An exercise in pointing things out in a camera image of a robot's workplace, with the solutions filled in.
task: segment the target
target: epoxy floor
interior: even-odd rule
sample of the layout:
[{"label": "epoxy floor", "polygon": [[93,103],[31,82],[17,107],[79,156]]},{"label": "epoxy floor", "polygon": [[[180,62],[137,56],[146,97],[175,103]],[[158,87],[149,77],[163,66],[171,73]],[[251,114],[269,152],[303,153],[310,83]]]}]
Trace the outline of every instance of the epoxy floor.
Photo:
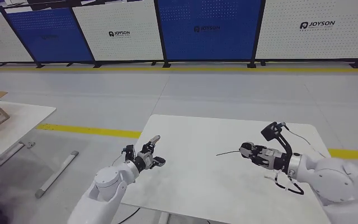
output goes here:
[{"label": "epoxy floor", "polygon": [[[331,63],[300,66],[347,68]],[[275,120],[314,125],[328,148],[358,149],[355,71],[0,71],[0,90],[8,92],[4,101],[56,107],[45,121],[51,124],[141,131],[152,114]],[[31,136],[36,142],[34,153],[21,150],[0,167],[0,205],[11,223],[66,223],[94,174],[111,164],[123,147],[136,142],[45,130],[33,130]],[[73,150],[79,156],[36,200],[37,188]],[[135,209],[121,205],[113,223]],[[159,212],[141,209],[126,223],[157,223],[158,219]],[[172,216],[170,223],[207,222]]]}]

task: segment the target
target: yellow stripe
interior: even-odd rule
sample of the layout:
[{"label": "yellow stripe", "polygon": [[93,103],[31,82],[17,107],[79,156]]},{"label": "yellow stripe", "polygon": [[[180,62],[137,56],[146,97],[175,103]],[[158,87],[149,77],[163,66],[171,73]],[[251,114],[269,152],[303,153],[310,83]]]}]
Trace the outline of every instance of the yellow stripe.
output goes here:
[{"label": "yellow stripe", "polygon": [[328,149],[328,151],[332,157],[345,158],[349,160],[358,159],[358,150],[338,150],[338,149],[330,148]]},{"label": "yellow stripe", "polygon": [[[139,138],[141,132],[133,130],[115,130],[115,129],[103,129],[103,128],[89,128],[89,127],[78,127],[70,125],[57,125],[57,124],[40,124],[37,126],[39,130],[56,130],[60,132],[72,132],[81,134],[96,134],[100,136],[114,136],[121,138]],[[339,149],[328,149],[332,157],[344,158],[350,160],[358,159],[357,150],[339,150]]]},{"label": "yellow stripe", "polygon": [[114,136],[123,138],[139,138],[141,132],[132,130],[114,130],[114,129],[103,129],[103,128],[88,128],[88,127],[77,127],[69,125],[57,125],[57,124],[40,124],[37,126],[40,130],[57,130],[60,132],[73,132],[81,134],[97,134],[100,136]]},{"label": "yellow stripe", "polygon": [[237,67],[106,67],[101,68],[0,68],[0,71],[36,71],[36,72],[47,72],[47,71],[178,71],[178,72],[358,72],[358,69],[353,68],[237,68]]}]

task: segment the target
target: wire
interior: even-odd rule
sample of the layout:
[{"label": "wire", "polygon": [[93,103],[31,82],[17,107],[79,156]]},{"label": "wire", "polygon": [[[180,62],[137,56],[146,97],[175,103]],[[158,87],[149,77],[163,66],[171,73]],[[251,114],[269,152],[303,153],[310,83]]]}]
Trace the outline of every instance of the wire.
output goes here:
[{"label": "wire", "polygon": [[[279,174],[278,173],[276,173],[276,176],[275,176],[275,184],[277,185],[277,186],[279,186],[280,188],[282,188],[282,189],[286,189],[284,186],[282,186],[281,184],[279,184],[278,182],[277,182],[277,176],[278,176]],[[292,190],[292,189],[288,189],[288,191],[289,192],[292,192],[292,193],[295,193],[295,194],[300,194],[300,195],[304,195],[304,191],[302,190],[302,188],[300,188],[300,186],[297,184],[297,183],[294,183],[294,182],[292,182],[293,183],[293,185],[299,190],[299,192],[297,192],[297,191],[295,191],[295,190]]]},{"label": "wire", "polygon": [[220,156],[220,155],[223,155],[223,154],[228,154],[228,153],[232,153],[232,152],[240,152],[240,151],[231,151],[231,152],[224,152],[224,153],[220,153],[220,154],[217,154],[217,156]]},{"label": "wire", "polygon": [[303,140],[305,140],[305,141],[307,142],[307,144],[309,144],[309,145],[311,146],[311,148],[313,149],[313,151],[315,151],[315,152],[317,152],[318,154],[320,154],[321,156],[323,156],[322,153],[318,152],[315,148],[313,148],[313,146],[311,145],[311,143],[309,143],[309,141],[308,141],[307,139],[305,139],[305,138],[302,137],[302,136],[299,136],[299,135],[296,134],[296,133],[293,133],[292,131],[290,131],[290,129],[289,129],[287,126],[285,126],[285,128],[286,128],[291,134],[293,134],[293,135],[295,135],[295,136],[297,136],[297,137],[302,138]]},{"label": "wire", "polygon": [[117,157],[117,158],[113,161],[112,166],[114,165],[114,163],[115,163],[122,155],[123,155],[123,154],[121,154],[119,157]]},{"label": "wire", "polygon": [[128,218],[126,218],[125,220],[121,221],[118,224],[122,224],[123,222],[127,221],[130,217],[132,217],[133,215],[135,215],[138,211],[140,210],[140,208],[138,208],[133,214],[131,214],[130,216],[128,216]]}]

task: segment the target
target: table top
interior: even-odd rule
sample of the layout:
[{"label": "table top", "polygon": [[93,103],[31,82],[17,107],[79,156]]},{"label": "table top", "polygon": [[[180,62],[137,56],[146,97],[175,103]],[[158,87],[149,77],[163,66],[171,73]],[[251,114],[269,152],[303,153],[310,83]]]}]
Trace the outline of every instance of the table top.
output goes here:
[{"label": "table top", "polygon": [[56,111],[56,108],[48,106],[5,101],[0,101],[0,108],[10,116],[8,120],[0,124],[0,155],[6,153],[30,130]]},{"label": "table top", "polygon": [[[166,164],[142,171],[136,183],[128,187],[122,203],[225,223],[329,223],[308,184],[299,184],[305,194],[297,195],[264,178],[273,178],[275,173],[253,164],[239,152],[215,156],[238,150],[243,142],[284,152],[276,140],[267,142],[260,133],[270,123],[152,115],[135,148],[139,151],[152,137],[160,135],[154,156],[165,158]],[[287,126],[330,157],[315,127]],[[301,138],[286,130],[282,134],[294,152],[322,158]],[[288,182],[284,174],[279,175],[279,183]]]}]

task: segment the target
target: pegboard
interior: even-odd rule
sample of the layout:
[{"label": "pegboard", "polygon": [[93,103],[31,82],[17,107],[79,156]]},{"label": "pegboard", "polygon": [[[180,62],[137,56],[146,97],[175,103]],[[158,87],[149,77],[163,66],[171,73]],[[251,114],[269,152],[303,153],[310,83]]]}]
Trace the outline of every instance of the pegboard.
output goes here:
[{"label": "pegboard", "polygon": [[10,25],[0,14],[0,62],[33,62]]},{"label": "pegboard", "polygon": [[358,58],[357,41],[357,0],[266,0],[256,59]]},{"label": "pegboard", "polygon": [[153,1],[73,9],[95,60],[163,60]]},{"label": "pegboard", "polygon": [[38,62],[81,62],[92,57],[68,8],[9,13]]},{"label": "pegboard", "polygon": [[158,0],[168,60],[251,58],[261,0]]}]

